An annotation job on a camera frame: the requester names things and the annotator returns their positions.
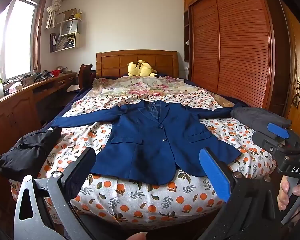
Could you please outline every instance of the screw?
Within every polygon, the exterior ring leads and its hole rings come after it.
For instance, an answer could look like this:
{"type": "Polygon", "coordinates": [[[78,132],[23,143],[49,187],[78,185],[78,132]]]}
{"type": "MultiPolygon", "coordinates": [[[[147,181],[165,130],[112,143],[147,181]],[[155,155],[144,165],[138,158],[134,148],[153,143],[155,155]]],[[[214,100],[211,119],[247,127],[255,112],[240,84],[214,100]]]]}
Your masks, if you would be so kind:
{"type": "Polygon", "coordinates": [[[25,176],[25,178],[23,179],[24,181],[30,181],[31,180],[31,175],[27,175],[27,176],[25,176]]]}
{"type": "Polygon", "coordinates": [[[271,181],[271,178],[270,178],[268,175],[264,176],[263,179],[264,179],[266,182],[270,182],[270,181],[271,181]]]}
{"type": "Polygon", "coordinates": [[[237,178],[237,179],[241,179],[243,177],[242,173],[238,172],[238,171],[235,171],[233,173],[234,177],[237,178]]]}
{"type": "Polygon", "coordinates": [[[61,172],[60,171],[56,171],[55,173],[52,174],[52,176],[54,178],[59,178],[61,176],[61,172]]]}

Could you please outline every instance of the tissue box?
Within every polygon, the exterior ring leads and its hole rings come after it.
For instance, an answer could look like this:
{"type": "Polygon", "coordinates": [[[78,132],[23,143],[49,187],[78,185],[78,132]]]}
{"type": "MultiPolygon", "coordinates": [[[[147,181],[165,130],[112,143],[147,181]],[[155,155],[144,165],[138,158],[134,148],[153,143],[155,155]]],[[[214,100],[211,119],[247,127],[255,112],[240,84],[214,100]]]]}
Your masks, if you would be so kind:
{"type": "Polygon", "coordinates": [[[21,83],[16,82],[9,88],[9,93],[12,94],[14,92],[20,91],[21,89],[22,89],[21,83]]]}

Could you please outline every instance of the blue gripper pad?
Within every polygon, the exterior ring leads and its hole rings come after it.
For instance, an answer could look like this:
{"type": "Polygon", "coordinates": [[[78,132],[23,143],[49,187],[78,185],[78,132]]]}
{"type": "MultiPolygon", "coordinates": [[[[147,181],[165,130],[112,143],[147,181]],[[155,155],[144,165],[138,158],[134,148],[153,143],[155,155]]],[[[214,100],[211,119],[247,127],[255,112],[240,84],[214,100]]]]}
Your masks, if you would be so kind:
{"type": "Polygon", "coordinates": [[[205,148],[200,150],[199,161],[218,197],[227,202],[231,195],[231,186],[228,178],[205,148]]]}
{"type": "Polygon", "coordinates": [[[281,137],[282,139],[288,139],[289,133],[285,128],[277,126],[274,123],[268,123],[267,125],[268,131],[276,134],[277,136],[281,137]]]}

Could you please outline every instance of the floral blanket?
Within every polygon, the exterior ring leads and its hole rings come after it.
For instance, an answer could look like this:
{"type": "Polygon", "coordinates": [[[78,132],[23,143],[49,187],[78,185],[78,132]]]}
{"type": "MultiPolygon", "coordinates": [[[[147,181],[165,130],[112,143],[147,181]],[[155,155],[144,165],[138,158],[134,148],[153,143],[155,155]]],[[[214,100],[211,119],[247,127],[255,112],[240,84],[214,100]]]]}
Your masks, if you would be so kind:
{"type": "MultiPolygon", "coordinates": [[[[100,78],[82,99],[73,103],[64,116],[108,109],[115,105],[135,104],[141,100],[162,100],[191,107],[214,110],[221,107],[204,89],[190,86],[182,79],[168,76],[122,77],[115,81],[100,78]]],[[[271,173],[275,161],[265,150],[252,143],[253,130],[236,119],[207,119],[201,123],[215,135],[237,148],[242,154],[229,165],[247,178],[261,178],[271,173]]],[[[65,128],[60,141],[49,154],[38,178],[63,171],[86,147],[98,154],[106,145],[111,124],[94,123],[83,127],[65,128]]],[[[16,199],[20,184],[11,182],[16,199]]],[[[51,200],[46,199],[55,223],[60,223],[51,200]]],[[[223,201],[217,196],[207,177],[194,177],[176,170],[174,179],[166,185],[151,185],[116,177],[89,175],[78,196],[71,200],[78,213],[93,213],[111,223],[126,228],[150,230],[184,223],[219,209],[223,201]]]]}

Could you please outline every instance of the gray handle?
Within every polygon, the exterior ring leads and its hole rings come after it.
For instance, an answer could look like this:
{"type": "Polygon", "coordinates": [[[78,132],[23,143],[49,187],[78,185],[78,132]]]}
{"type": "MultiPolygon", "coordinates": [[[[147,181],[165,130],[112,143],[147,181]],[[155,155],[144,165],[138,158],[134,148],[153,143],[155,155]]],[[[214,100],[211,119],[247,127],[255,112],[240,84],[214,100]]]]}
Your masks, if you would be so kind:
{"type": "MultiPolygon", "coordinates": [[[[289,198],[292,195],[292,189],[293,187],[295,187],[299,181],[299,179],[297,178],[293,178],[293,177],[287,177],[287,180],[290,184],[290,188],[288,191],[288,196],[289,198]]],[[[293,204],[293,206],[291,207],[291,209],[289,210],[289,212],[286,214],[286,216],[282,219],[281,224],[285,224],[289,221],[289,219],[294,215],[294,213],[296,212],[296,210],[298,209],[298,207],[300,206],[300,197],[297,198],[297,200],[295,201],[295,203],[293,204]]]]}

